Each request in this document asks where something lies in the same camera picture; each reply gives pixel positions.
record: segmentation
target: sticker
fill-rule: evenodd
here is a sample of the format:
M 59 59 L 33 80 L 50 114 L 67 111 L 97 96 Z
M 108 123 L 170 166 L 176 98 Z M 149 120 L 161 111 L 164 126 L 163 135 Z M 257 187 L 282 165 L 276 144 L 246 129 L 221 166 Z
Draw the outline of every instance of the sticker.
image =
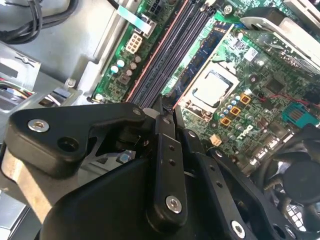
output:
M 249 50 L 244 54 L 244 58 L 251 62 L 255 56 L 257 56 L 258 51 L 255 50 L 253 47 L 250 47 Z

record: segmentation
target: black plastic arm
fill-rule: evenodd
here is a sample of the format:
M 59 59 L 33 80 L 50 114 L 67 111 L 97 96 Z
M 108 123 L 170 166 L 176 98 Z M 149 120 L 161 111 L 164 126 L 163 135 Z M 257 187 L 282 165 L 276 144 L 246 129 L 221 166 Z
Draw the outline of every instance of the black plastic arm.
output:
M 67 178 L 84 160 L 92 129 L 140 126 L 145 119 L 144 112 L 132 103 L 21 110 L 9 118 L 5 143 L 14 157 L 53 178 Z M 32 130 L 32 120 L 41 120 L 39 127 L 44 127 L 44 121 L 48 130 Z

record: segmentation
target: capacitor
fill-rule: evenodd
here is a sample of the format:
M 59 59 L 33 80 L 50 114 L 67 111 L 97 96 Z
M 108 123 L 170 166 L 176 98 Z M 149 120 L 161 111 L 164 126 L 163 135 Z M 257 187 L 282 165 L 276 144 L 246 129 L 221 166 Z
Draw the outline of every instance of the capacitor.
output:
M 230 140 L 236 140 L 236 139 L 237 139 L 236 136 L 235 136 L 232 132 L 229 132 L 229 133 L 227 134 L 227 137 L 228 137 Z
M 134 61 L 136 62 L 136 63 L 140 63 L 141 62 L 141 57 L 140 56 L 136 56 L 135 58 L 134 58 Z
M 245 130 L 245 128 L 243 126 L 241 126 L 241 124 L 235 125 L 235 129 L 237 129 L 240 132 L 243 132 Z
M 236 101 L 240 101 L 241 97 L 240 97 L 239 95 L 234 95 L 234 99 L 235 99 Z
M 247 113 L 245 116 L 245 119 L 248 119 L 249 121 L 253 121 L 255 118 L 250 113 Z
M 130 69 L 128 69 L 128 70 L 125 72 L 125 74 L 130 77 L 130 76 L 132 76 L 133 73 L 132 73 L 132 71 L 131 71 Z
M 97 94 L 94 96 L 94 99 L 97 100 L 97 101 L 101 101 L 102 99 L 104 99 L 104 97 L 103 97 L 100 93 L 97 93 Z
M 123 61 L 122 59 L 119 59 L 118 61 L 116 61 L 116 64 L 118 65 L 119 68 L 123 68 L 125 66 L 125 61 Z
M 227 109 L 229 109 L 229 110 L 231 110 L 231 109 L 233 108 L 230 103 L 227 103 L 227 104 L 225 105 L 225 107 L 226 107 Z
M 226 115 L 224 115 L 223 112 L 220 111 L 220 112 L 218 112 L 218 116 L 219 116 L 221 119 L 223 119 Z
M 111 66 L 110 70 L 113 74 L 117 74 L 119 72 L 119 68 L 116 65 Z
M 222 108 L 221 111 L 223 112 L 223 114 L 227 115 L 229 113 L 229 110 L 226 108 Z
M 136 64 L 135 62 L 131 62 L 131 63 L 130 63 L 130 68 L 131 68 L 132 70 L 135 70 L 135 69 L 137 68 L 137 64 Z
M 264 117 L 262 117 L 259 121 L 259 123 L 265 128 L 269 125 L 269 122 L 267 121 L 267 119 L 265 119 Z

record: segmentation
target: integrated circuit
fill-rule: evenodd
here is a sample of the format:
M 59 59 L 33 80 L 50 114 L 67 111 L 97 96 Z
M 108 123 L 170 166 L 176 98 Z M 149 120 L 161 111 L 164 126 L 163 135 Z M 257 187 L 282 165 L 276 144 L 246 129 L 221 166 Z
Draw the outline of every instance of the integrated circuit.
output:
M 276 80 L 275 78 L 272 78 L 266 85 L 265 88 L 268 89 L 271 93 L 274 95 L 277 95 L 284 89 L 285 85 Z

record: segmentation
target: electrolytic capacitor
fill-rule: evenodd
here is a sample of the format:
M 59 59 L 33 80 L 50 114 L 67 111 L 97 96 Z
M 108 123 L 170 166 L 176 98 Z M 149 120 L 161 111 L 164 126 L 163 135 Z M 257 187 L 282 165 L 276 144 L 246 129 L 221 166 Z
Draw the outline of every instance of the electrolytic capacitor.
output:
M 245 116 L 245 119 L 248 119 L 249 121 L 253 121 L 255 118 L 250 113 L 247 113 Z
M 240 101 L 241 97 L 240 97 L 239 95 L 234 95 L 234 99 L 235 99 L 236 101 Z
M 237 130 L 240 131 L 240 132 L 243 132 L 243 131 L 245 130 L 244 127 L 241 126 L 241 124 L 235 125 L 235 129 L 237 129 Z
M 125 72 L 125 74 L 130 77 L 130 76 L 132 76 L 132 71 L 131 71 L 130 69 L 128 69 L 128 70 Z
M 137 64 L 136 64 L 135 62 L 131 62 L 131 63 L 130 63 L 130 68 L 131 68 L 132 70 L 135 70 L 135 69 L 137 68 Z
M 223 114 L 225 114 L 225 115 L 227 115 L 229 113 L 229 110 L 226 108 L 222 108 L 221 110 L 222 110 Z
M 118 61 L 116 61 L 116 64 L 118 65 L 119 68 L 123 68 L 125 66 L 125 61 L 123 61 L 122 59 L 119 59 Z
M 220 112 L 218 112 L 218 116 L 221 118 L 221 119 L 223 119 L 224 117 L 225 117 L 225 115 L 220 111 Z
M 226 107 L 227 109 L 229 109 L 229 110 L 232 109 L 232 105 L 231 105 L 230 103 L 227 103 L 227 104 L 225 105 L 225 107 Z
M 134 61 L 136 62 L 136 63 L 140 63 L 141 62 L 141 57 L 140 56 L 136 56 L 135 58 L 134 58 Z
M 119 68 L 116 65 L 111 66 L 110 70 L 113 74 L 117 74 L 119 72 Z
M 227 134 L 227 137 L 228 137 L 230 140 L 236 140 L 236 139 L 237 139 L 236 136 L 235 136 L 233 133 L 231 133 L 231 132 L 229 132 L 229 133 Z

